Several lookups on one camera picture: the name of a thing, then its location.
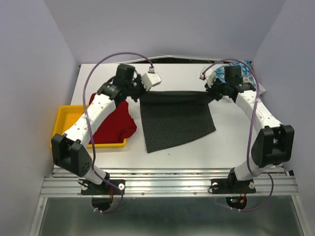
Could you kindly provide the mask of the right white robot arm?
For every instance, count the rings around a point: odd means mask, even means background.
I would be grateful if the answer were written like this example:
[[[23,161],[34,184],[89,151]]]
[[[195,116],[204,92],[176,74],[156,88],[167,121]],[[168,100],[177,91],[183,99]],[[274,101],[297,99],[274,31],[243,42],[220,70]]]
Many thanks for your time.
[[[244,187],[244,181],[291,159],[293,127],[282,124],[270,113],[254,85],[244,81],[239,65],[224,68],[223,82],[210,68],[201,72],[200,78],[206,80],[206,91],[217,101],[224,96],[232,99],[251,121],[250,132],[257,132],[254,143],[248,144],[246,161],[233,168],[226,180],[230,191],[239,191]]]

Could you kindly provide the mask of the red skirt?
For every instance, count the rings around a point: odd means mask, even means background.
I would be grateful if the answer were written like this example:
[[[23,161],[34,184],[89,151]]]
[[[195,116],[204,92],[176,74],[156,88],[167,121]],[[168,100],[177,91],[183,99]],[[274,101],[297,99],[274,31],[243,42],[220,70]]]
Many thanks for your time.
[[[118,146],[123,144],[137,130],[134,119],[129,114],[129,104],[122,102],[100,125],[94,133],[96,146]]]

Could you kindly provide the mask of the dark grey dotted skirt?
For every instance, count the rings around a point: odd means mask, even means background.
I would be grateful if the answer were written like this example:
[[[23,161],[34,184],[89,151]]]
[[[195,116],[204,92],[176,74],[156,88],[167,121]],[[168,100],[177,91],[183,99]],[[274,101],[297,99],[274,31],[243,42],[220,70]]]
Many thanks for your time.
[[[140,114],[147,153],[172,148],[216,131],[202,91],[150,91],[140,97]]]

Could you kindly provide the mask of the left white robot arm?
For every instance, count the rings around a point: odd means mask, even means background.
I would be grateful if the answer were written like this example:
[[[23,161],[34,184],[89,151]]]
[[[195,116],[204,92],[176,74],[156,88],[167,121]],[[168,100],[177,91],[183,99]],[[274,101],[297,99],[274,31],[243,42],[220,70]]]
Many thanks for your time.
[[[127,97],[137,100],[160,83],[152,66],[148,72],[139,74],[134,66],[119,64],[116,74],[102,84],[91,104],[83,105],[83,113],[77,121],[62,134],[53,135],[53,163],[91,182],[97,193],[106,193],[111,184],[109,174],[95,165],[96,155],[89,155],[87,147],[95,145],[94,133]]]

